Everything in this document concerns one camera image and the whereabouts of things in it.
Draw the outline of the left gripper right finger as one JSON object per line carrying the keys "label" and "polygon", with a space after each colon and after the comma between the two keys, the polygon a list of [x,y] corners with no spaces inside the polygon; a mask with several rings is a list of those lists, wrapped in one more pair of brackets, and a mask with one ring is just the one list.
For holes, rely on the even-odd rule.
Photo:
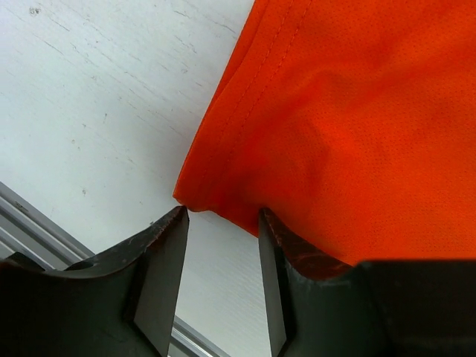
{"label": "left gripper right finger", "polygon": [[474,260],[349,266],[259,214],[273,356],[473,356]]}

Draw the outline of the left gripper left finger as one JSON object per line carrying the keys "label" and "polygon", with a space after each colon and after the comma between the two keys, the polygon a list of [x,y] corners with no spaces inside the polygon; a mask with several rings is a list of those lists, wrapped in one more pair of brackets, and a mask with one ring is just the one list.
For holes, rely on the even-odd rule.
{"label": "left gripper left finger", "polygon": [[166,356],[189,216],[178,206],[123,242],[46,270],[1,261],[3,356]]}

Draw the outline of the orange t-shirt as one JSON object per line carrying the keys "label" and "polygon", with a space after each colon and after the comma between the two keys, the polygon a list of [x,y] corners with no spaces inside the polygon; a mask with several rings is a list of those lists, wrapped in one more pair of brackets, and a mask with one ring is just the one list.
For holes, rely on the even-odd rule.
{"label": "orange t-shirt", "polygon": [[335,258],[475,256],[475,3],[256,1],[174,198]]}

